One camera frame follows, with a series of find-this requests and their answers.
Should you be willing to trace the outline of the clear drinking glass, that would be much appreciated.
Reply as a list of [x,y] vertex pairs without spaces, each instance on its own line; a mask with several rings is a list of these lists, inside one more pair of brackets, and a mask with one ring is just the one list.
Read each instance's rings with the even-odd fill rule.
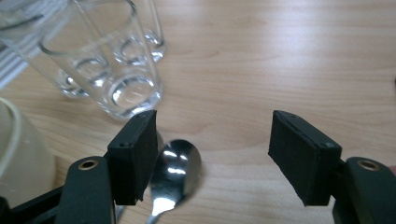
[[39,47],[50,21],[73,0],[0,0],[0,42],[69,98],[88,94]]
[[162,97],[131,0],[92,0],[50,20],[38,46],[114,119],[150,110]]
[[152,60],[158,62],[165,53],[165,41],[154,0],[113,0],[116,4],[112,18],[118,25],[114,46],[116,58],[123,63],[141,65],[148,60],[143,48],[147,47]]

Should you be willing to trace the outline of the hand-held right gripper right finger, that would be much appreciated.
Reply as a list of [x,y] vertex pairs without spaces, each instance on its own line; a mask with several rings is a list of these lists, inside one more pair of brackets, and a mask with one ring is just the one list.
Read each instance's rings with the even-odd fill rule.
[[290,112],[273,112],[268,155],[304,205],[327,205],[330,176],[342,148],[315,126]]

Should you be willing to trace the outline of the steel spoon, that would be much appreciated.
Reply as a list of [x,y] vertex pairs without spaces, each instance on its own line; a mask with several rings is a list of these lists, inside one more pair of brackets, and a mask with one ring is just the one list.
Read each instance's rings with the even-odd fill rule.
[[146,224],[155,224],[160,216],[186,202],[197,189],[202,161],[199,150],[187,140],[165,144],[149,182],[152,201]]

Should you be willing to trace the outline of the grey striped placemat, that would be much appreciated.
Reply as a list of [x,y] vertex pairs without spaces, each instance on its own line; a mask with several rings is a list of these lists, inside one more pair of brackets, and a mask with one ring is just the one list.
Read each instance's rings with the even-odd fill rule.
[[0,48],[0,90],[23,72],[29,64],[8,47]]

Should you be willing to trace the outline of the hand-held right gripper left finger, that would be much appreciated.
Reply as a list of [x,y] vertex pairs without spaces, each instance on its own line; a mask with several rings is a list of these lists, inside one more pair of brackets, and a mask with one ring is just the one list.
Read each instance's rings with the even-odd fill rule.
[[156,110],[133,116],[107,146],[113,199],[118,205],[143,200],[158,155]]

